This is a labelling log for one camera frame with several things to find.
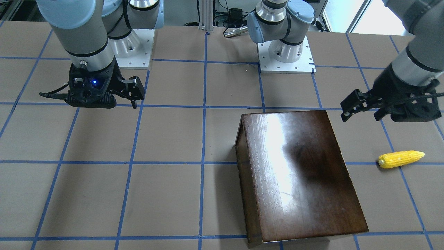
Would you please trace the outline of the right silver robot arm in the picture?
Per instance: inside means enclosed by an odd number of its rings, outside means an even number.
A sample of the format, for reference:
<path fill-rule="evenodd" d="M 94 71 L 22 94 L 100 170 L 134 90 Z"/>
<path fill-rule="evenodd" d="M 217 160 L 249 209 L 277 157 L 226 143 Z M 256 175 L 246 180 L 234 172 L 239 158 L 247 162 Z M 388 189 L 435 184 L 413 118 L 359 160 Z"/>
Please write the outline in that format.
<path fill-rule="evenodd" d="M 118 58 L 142 52 L 135 30 L 164 25 L 162 0 L 38 0 L 41 15 L 51 25 L 71 58 L 68 82 L 44 98 L 63 100 L 78 108 L 112 109 L 116 96 L 136 109 L 145 88 L 138 76 L 125 79 Z"/>

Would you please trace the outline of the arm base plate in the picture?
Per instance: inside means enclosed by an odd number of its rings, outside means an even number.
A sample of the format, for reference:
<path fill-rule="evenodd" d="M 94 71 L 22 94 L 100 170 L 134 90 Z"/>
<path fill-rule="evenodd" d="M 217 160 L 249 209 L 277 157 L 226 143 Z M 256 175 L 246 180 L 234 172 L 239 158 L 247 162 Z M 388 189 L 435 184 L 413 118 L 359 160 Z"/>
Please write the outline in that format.
<path fill-rule="evenodd" d="M 280 40 L 257 44 L 262 73 L 314 74 L 316 67 L 307 36 L 299 45 L 287 45 Z"/>
<path fill-rule="evenodd" d="M 132 30 L 120 40 L 109 43 L 121 69 L 149 69 L 154 44 L 155 30 Z"/>

